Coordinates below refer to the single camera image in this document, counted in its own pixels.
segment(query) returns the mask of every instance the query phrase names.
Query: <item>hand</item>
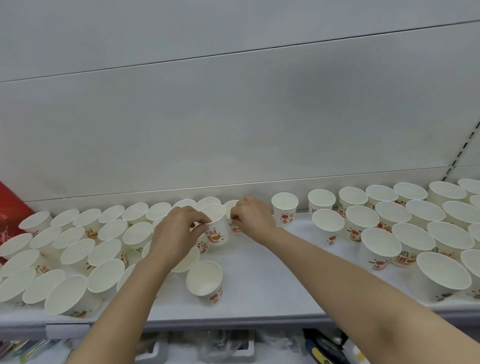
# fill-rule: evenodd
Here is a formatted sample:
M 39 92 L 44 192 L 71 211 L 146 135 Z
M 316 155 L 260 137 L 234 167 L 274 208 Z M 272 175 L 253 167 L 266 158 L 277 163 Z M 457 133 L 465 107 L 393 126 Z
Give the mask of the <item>hand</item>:
M 200 225 L 190 231 L 194 222 Z M 208 222 L 212 221 L 207 215 L 191 206 L 171 209 L 155 228 L 147 258 L 162 261 L 170 272 L 193 248 Z
M 237 202 L 230 212 L 230 218 L 242 232 L 260 244 L 276 229 L 270 206 L 250 195 Z

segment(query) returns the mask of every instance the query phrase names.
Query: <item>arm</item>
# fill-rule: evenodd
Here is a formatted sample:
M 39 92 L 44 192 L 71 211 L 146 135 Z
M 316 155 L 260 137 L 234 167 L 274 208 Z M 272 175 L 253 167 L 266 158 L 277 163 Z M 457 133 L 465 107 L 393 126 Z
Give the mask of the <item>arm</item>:
M 195 245 L 210 219 L 192 207 L 176 207 L 155 228 L 148 256 L 137 263 L 120 292 L 90 329 L 67 364 L 131 364 L 156 293 L 167 274 Z
M 231 211 L 243 232 L 274 253 L 372 363 L 472 363 L 480 345 L 375 275 L 277 227 L 247 196 Z

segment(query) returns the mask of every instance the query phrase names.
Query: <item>red object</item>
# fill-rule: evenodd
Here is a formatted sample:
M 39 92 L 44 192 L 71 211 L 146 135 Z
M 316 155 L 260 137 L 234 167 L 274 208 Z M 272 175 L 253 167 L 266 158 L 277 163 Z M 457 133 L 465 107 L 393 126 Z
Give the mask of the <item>red object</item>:
M 34 212 L 12 191 L 0 182 L 0 245 L 25 231 L 18 228 L 23 219 Z M 0 257 L 0 263 L 6 260 Z

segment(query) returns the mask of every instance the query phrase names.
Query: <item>person's right hand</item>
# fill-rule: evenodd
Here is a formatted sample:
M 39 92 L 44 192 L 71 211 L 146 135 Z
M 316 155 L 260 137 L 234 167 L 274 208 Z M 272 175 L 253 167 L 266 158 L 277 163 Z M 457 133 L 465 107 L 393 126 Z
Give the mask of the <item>person's right hand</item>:
M 229 217 L 232 224 L 260 244 L 263 244 L 276 228 L 270 206 L 250 195 L 237 202 Z

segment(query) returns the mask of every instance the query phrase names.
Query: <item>person's right arm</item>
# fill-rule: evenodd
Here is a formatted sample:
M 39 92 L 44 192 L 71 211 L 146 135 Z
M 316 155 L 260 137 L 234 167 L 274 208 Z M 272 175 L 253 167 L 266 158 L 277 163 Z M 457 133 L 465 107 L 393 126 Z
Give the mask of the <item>person's right arm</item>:
M 292 271 L 371 363 L 480 362 L 480 344 L 374 274 L 277 227 L 262 201 L 247 196 L 231 216 Z

